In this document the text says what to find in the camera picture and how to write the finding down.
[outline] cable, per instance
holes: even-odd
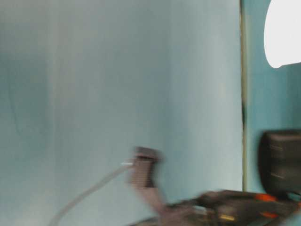
[[[113,171],[112,173],[105,176],[103,179],[101,179],[99,182],[97,182],[95,185],[90,187],[89,189],[85,190],[81,194],[79,194],[75,199],[70,201],[64,208],[62,208],[51,220],[48,226],[57,226],[59,221],[63,218],[63,216],[66,215],[67,212],[69,212],[74,206],[79,204],[83,199],[85,199],[90,194],[98,191],[103,186],[105,186],[107,183],[109,183],[112,179],[117,177],[119,174],[125,172],[129,168],[131,168],[131,164],[125,164],[122,167],[118,168],[117,170]]]

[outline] black device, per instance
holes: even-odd
[[[300,209],[290,193],[301,193],[301,130],[275,130],[262,134],[258,168],[267,194],[240,191],[207,192],[174,205],[165,204],[156,187],[154,170],[159,152],[138,147],[130,183],[158,213],[158,218],[135,226],[246,226],[267,221],[279,226]],[[205,212],[198,211],[198,206]]]

